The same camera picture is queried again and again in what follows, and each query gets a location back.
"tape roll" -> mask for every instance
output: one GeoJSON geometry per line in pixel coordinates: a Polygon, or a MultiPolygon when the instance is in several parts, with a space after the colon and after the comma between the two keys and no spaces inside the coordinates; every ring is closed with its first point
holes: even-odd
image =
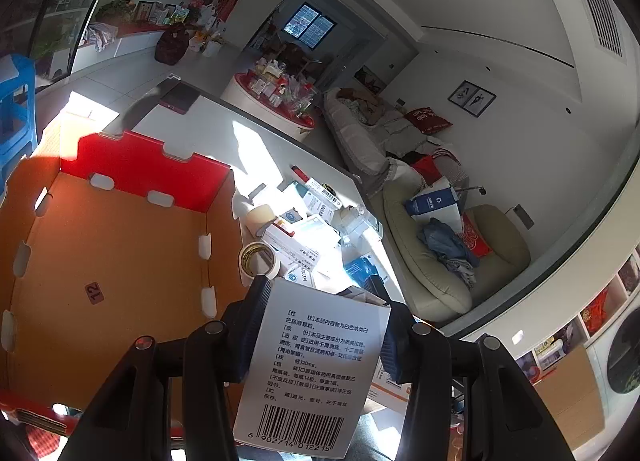
{"type": "Polygon", "coordinates": [[[266,275],[267,279],[274,279],[280,271],[280,260],[273,247],[262,241],[254,241],[240,250],[238,267],[240,269],[242,284],[250,285],[256,275],[266,275]],[[257,265],[255,263],[257,261],[262,261],[264,266],[260,268],[256,267],[257,265]]]}
{"type": "Polygon", "coordinates": [[[273,221],[275,218],[276,215],[273,213],[273,210],[271,210],[269,205],[260,205],[253,210],[249,210],[247,215],[244,217],[244,224],[251,232],[251,235],[257,237],[258,230],[273,221]]]}

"window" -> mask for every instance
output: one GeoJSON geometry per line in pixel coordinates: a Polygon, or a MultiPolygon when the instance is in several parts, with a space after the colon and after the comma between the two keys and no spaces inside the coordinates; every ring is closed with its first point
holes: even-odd
{"type": "Polygon", "coordinates": [[[305,3],[289,19],[284,31],[313,49],[334,26],[333,21],[305,3]]]}

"red tablecloth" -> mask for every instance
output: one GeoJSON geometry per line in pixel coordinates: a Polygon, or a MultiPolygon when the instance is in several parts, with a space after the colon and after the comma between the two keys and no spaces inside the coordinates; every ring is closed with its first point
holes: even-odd
{"type": "Polygon", "coordinates": [[[271,110],[273,113],[281,116],[283,118],[287,118],[287,120],[299,125],[305,129],[313,129],[316,126],[314,119],[308,115],[302,115],[298,118],[295,114],[289,111],[284,103],[280,104],[278,107],[274,107],[271,105],[269,100],[264,95],[257,95],[255,92],[249,89],[249,75],[247,73],[236,73],[234,75],[236,82],[244,89],[247,93],[249,93],[252,97],[254,97],[260,104],[264,105],[266,108],[271,110]]]}

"storage cabinet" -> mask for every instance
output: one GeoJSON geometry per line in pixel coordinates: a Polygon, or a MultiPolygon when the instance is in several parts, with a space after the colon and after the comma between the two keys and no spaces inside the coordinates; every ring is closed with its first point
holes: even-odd
{"type": "Polygon", "coordinates": [[[554,364],[577,346],[590,346],[638,295],[640,257],[636,247],[599,294],[564,327],[543,343],[517,359],[531,383],[542,380],[554,370],[554,364]]]}

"potted plant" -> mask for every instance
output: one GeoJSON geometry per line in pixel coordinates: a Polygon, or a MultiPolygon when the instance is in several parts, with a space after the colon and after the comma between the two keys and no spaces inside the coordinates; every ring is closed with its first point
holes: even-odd
{"type": "Polygon", "coordinates": [[[117,26],[129,22],[136,9],[136,3],[130,0],[113,0],[103,4],[95,14],[95,20],[117,26]]]}

